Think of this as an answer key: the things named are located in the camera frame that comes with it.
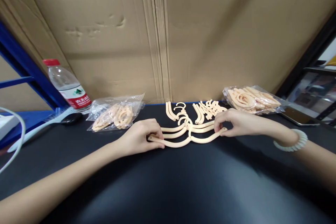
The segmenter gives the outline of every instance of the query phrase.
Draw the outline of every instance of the bracelet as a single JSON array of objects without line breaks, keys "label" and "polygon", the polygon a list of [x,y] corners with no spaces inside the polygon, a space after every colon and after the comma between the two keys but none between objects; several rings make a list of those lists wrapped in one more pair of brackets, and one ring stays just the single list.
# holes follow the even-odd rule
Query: bracelet
[{"label": "bracelet", "polygon": [[292,129],[292,130],[299,135],[299,142],[297,144],[293,145],[293,146],[290,146],[290,147],[283,147],[280,144],[278,144],[276,141],[273,141],[274,145],[278,149],[286,151],[286,152],[294,152],[294,151],[300,150],[301,148],[303,148],[306,145],[307,140],[308,140],[308,137],[307,137],[306,133],[304,133],[303,131],[298,130],[298,129]]}]

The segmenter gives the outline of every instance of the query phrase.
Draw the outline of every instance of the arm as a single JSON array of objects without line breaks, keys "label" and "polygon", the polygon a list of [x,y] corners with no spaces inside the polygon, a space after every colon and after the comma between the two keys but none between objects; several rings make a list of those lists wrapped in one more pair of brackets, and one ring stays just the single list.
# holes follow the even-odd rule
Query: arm
[{"label": "arm", "polygon": [[[221,136],[267,135],[282,146],[293,146],[299,139],[294,131],[280,123],[233,108],[217,114],[215,132],[221,129],[222,122],[225,121],[231,122],[233,129],[223,132]],[[336,195],[336,155],[334,153],[308,140],[305,147],[292,152],[291,155],[309,168]]]},{"label": "arm", "polygon": [[1,220],[8,224],[39,223],[106,164],[123,156],[163,149],[161,143],[147,142],[150,133],[163,139],[155,119],[136,122],[118,140],[0,201]]}]

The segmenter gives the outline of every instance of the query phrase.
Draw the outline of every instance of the black table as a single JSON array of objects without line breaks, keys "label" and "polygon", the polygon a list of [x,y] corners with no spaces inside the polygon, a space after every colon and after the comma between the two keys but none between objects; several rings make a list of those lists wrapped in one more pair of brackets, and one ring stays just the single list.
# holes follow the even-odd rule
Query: black table
[{"label": "black table", "polygon": [[[186,110],[195,120],[191,104]],[[298,128],[279,115],[267,117]],[[162,127],[177,125],[166,116],[164,105],[146,106],[137,120],[147,118],[156,118]],[[90,125],[54,125],[27,144],[0,175],[0,199],[125,132],[92,133],[86,131]],[[336,153],[334,128],[300,129]],[[9,158],[0,157],[0,165]],[[119,159],[87,180],[42,223],[332,223],[335,206],[336,198],[268,137],[222,137]]]}]

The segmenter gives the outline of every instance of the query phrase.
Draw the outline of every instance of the clear plastic bag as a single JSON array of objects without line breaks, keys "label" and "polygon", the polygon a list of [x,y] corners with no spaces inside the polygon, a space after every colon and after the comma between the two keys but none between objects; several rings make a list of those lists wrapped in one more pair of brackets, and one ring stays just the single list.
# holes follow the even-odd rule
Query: clear plastic bag
[{"label": "clear plastic bag", "polygon": [[88,131],[112,131],[129,128],[144,106],[144,94],[125,97],[105,97],[92,102],[87,121],[94,123]]},{"label": "clear plastic bag", "polygon": [[230,86],[223,90],[223,101],[231,107],[251,114],[272,114],[283,112],[288,106],[285,101],[259,86]]}]

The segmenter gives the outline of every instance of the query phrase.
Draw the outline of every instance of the blue shelf frame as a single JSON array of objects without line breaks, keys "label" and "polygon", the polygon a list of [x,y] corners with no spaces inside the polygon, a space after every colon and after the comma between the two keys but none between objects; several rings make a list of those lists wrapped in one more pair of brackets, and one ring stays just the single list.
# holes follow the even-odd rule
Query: blue shelf frame
[{"label": "blue shelf frame", "polygon": [[0,22],[0,55],[21,76],[18,79],[0,82],[0,88],[28,83],[52,110],[55,111],[58,107],[65,109],[69,106],[2,22]]}]

